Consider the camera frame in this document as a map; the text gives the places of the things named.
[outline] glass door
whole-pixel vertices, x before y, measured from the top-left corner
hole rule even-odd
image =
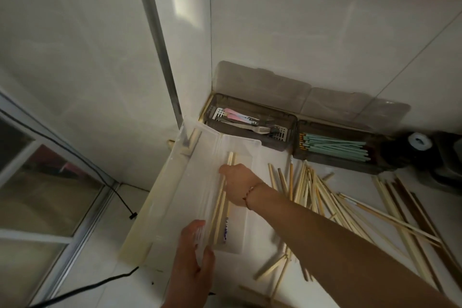
[[[56,292],[110,198],[98,179],[0,114],[0,307],[26,307]]]

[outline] person's left hand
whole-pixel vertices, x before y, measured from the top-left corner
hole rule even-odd
[[[204,220],[194,220],[180,235],[173,263],[167,296],[162,307],[202,308],[212,287],[215,255],[210,246],[205,247],[202,268],[196,260],[194,235],[205,225]]]

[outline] bundle of green chopsticks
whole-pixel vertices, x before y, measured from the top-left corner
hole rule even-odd
[[[300,133],[299,139],[299,146],[304,150],[366,162],[371,159],[364,145],[364,141],[348,141],[308,133]]]

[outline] hand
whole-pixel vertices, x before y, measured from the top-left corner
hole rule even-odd
[[[243,164],[229,166],[224,164],[218,170],[226,178],[226,197],[237,206],[246,206],[243,200],[253,186],[258,184],[266,185],[259,177],[257,177],[250,169]]]
[[[204,225],[205,221],[196,219],[181,232],[164,308],[202,308],[207,301],[212,287],[215,255],[210,246],[205,247],[200,268],[194,245],[194,235]]]

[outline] bracelet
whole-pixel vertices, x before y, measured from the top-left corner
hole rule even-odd
[[[259,186],[259,185],[261,185],[261,184],[264,184],[264,182],[260,182],[260,183],[255,184],[254,186],[251,186],[251,187],[249,188],[249,191],[247,191],[247,194],[245,194],[245,197],[242,198],[242,200],[244,200],[244,202],[245,202],[245,206],[246,206],[249,210],[251,210],[251,209],[250,209],[250,207],[249,207],[249,204],[247,203],[247,197],[249,197],[249,194],[250,194],[257,186]]]

